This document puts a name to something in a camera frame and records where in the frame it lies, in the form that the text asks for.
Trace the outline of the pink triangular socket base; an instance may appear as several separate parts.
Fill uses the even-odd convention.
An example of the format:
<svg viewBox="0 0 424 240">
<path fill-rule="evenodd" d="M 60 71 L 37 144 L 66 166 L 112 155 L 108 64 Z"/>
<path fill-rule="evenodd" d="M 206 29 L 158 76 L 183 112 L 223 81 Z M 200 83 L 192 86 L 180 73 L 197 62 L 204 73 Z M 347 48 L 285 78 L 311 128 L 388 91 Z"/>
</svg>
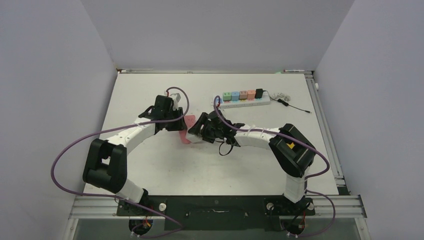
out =
<svg viewBox="0 0 424 240">
<path fill-rule="evenodd" d="M 186 139 L 186 134 L 188 133 L 188 130 L 195 124 L 196 122 L 196 116 L 195 115 L 186 115 L 184 116 L 185 123 L 187 125 L 187 130 L 181 130 L 179 131 L 179 137 L 183 144 L 192 144 L 190 141 Z"/>
</svg>

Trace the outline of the yellow cube socket plug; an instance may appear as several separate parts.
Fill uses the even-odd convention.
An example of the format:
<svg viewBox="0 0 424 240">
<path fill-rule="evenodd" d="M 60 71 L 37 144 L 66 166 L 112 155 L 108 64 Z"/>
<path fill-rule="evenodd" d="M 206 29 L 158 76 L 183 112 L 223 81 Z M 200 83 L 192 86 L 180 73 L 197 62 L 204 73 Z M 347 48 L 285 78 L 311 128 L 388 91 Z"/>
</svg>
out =
<svg viewBox="0 0 424 240">
<path fill-rule="evenodd" d="M 295 144 L 292 142 L 292 143 L 288 143 L 288 144 L 287 144 L 287 146 L 288 146 L 290 149 L 293 149 L 293 148 L 295 147 Z"/>
</svg>

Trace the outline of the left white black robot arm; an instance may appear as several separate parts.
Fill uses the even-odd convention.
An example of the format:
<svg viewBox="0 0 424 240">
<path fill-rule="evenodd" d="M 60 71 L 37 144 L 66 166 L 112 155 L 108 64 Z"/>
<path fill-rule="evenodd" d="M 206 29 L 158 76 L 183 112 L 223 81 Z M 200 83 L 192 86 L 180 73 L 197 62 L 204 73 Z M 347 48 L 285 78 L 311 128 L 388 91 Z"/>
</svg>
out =
<svg viewBox="0 0 424 240">
<path fill-rule="evenodd" d="M 145 214 L 149 208 L 148 192 L 128 179 L 128 154 L 161 130 L 184 130 L 184 112 L 178 106 L 180 99 L 178 93 L 158 95 L 154 105 L 142 112 L 131 127 L 107 139 L 93 140 L 82 174 L 83 181 L 129 200 L 129 208 L 136 215 Z"/>
</svg>

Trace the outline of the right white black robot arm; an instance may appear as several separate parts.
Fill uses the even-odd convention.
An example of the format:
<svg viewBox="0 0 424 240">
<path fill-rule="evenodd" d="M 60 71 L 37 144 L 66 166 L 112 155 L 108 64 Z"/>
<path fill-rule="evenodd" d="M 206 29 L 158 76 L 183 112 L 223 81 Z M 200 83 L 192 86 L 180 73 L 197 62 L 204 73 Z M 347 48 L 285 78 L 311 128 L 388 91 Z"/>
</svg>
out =
<svg viewBox="0 0 424 240">
<path fill-rule="evenodd" d="M 233 147 L 256 147 L 271 151 L 286 173 L 282 207 L 289 214 L 303 206 L 306 176 L 316 153 L 314 146 L 290 123 L 280 128 L 260 128 L 244 123 L 233 123 L 220 117 L 218 112 L 203 112 L 194 125 L 188 128 L 189 137 L 205 142 L 223 140 Z"/>
</svg>

